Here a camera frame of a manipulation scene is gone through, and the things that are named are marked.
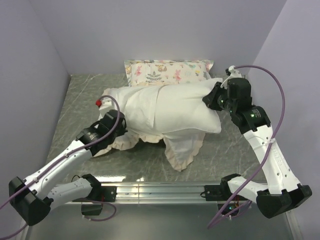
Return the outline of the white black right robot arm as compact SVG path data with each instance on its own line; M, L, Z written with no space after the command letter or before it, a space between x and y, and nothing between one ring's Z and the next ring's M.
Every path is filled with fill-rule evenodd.
M227 87L216 82L211 92L203 97L205 105L216 111L226 111L231 121L253 149L267 184L245 179L234 173L220 182L220 194L226 200L241 196L257 204L268 219L297 208L311 195L286 162L278 143L276 131L266 111L252 103L251 84L245 78L231 78Z

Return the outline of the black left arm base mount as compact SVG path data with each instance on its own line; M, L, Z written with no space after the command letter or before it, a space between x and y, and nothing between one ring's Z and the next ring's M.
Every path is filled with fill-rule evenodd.
M104 222L112 219L117 213L117 207L113 204L116 201L117 187L102 187L99 193L81 199L81 215L83 219L92 222ZM111 209L111 214L104 218L95 218L103 213L104 207Z

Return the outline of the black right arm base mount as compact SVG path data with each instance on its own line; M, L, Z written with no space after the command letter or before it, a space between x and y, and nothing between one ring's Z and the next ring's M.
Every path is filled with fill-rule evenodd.
M207 202L218 202L218 210L220 210L223 207L224 202L228 200L229 195L227 193L223 193L222 187L220 185L205 185L204 191L200 193L200 197L204 198ZM227 207L222 211L221 215L224 216L243 205L243 207L232 212L228 216L230 219L239 217L251 207L251 204L252 203L247 202L247 199L245 199L244 197L236 195L227 205Z

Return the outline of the white pillow with cream ruffle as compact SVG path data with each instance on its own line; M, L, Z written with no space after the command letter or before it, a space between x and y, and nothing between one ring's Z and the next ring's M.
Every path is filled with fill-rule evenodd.
M163 88L158 86L134 86L107 88L103 96L113 97L124 114L127 132L118 136L109 146L98 151L94 157L100 157L111 149L120 151L129 150L136 146L139 140L145 143L165 144L165 156L178 172L183 171L194 160L200 148L203 146L205 133L187 133L179 131L173 136L164 134L156 129L155 113L159 91Z

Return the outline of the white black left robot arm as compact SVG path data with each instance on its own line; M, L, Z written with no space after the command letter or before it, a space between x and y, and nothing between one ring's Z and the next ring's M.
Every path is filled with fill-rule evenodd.
M122 112L108 111L84 128L71 144L50 163L25 179L13 178L8 185L10 204L29 226L41 222L53 209L77 199L102 199L101 182L92 174L63 185L58 182L77 165L92 158L126 133Z

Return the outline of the plain white pillow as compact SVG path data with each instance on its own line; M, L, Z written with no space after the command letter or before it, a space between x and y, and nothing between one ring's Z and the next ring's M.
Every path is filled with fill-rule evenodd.
M207 107L207 96L221 78L211 78L195 83L165 85L160 88L154 115L154 128L162 134L191 130L219 134L220 118Z

